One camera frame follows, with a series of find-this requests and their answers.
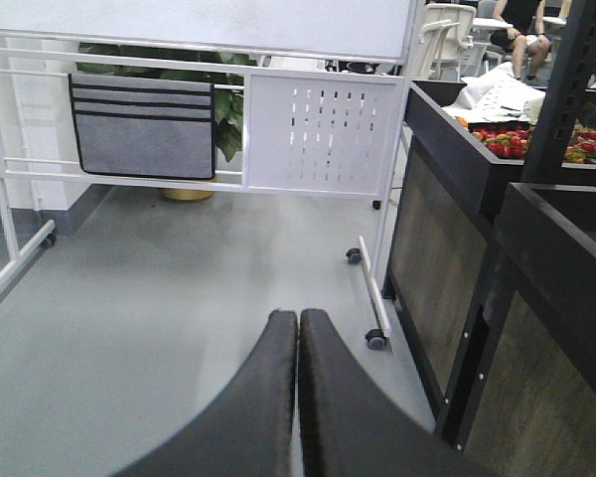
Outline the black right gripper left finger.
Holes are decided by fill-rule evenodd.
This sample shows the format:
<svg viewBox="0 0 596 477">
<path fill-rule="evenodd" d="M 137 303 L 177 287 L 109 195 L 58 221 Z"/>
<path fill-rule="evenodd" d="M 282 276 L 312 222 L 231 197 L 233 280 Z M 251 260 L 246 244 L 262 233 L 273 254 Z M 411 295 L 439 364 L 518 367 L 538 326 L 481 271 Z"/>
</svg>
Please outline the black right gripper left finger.
<svg viewBox="0 0 596 477">
<path fill-rule="evenodd" d="M 275 310 L 223 390 L 118 476 L 289 476 L 297 315 Z"/>
</svg>

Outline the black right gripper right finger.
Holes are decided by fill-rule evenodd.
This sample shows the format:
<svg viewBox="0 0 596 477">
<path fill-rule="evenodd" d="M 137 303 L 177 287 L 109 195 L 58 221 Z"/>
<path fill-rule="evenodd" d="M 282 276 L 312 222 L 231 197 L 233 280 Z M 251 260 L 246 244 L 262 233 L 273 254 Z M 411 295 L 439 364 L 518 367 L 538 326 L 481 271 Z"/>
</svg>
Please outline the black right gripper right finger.
<svg viewBox="0 0 596 477">
<path fill-rule="evenodd" d="M 487 476 L 418 425 L 373 381 L 329 315 L 300 315 L 298 407 L 308 476 Z"/>
</svg>

